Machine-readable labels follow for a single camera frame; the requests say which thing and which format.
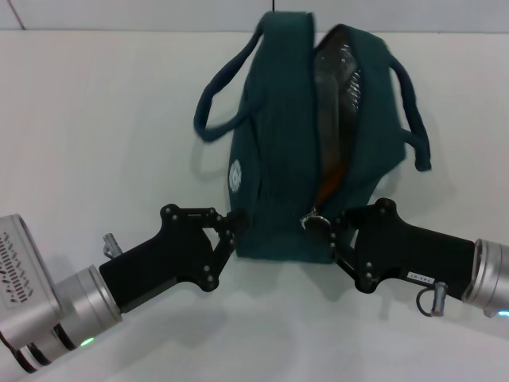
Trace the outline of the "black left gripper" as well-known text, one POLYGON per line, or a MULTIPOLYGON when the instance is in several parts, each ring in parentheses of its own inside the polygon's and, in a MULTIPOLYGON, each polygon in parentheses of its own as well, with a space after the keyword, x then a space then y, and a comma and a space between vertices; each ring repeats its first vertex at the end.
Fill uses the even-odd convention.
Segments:
POLYGON ((214 208, 183 209, 170 204, 161 209, 160 216, 161 228, 153 238, 99 267, 122 314, 178 283, 193 283, 205 292, 214 291, 235 251, 235 232, 250 226, 243 210, 222 216, 214 208), (222 231, 214 250, 206 228, 222 231))

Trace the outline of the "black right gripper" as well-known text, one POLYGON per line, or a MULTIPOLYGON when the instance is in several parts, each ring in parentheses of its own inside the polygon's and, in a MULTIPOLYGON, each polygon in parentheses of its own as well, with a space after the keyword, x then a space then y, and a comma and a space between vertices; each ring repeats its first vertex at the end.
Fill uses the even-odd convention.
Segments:
POLYGON ((401 279, 424 287, 443 282, 447 295, 460 300, 471 282, 475 244, 407 224, 391 199, 343 211, 335 220, 305 216, 303 229, 316 242, 331 244, 332 261, 361 293, 401 279), (353 246, 339 241, 352 232, 357 232, 353 246))

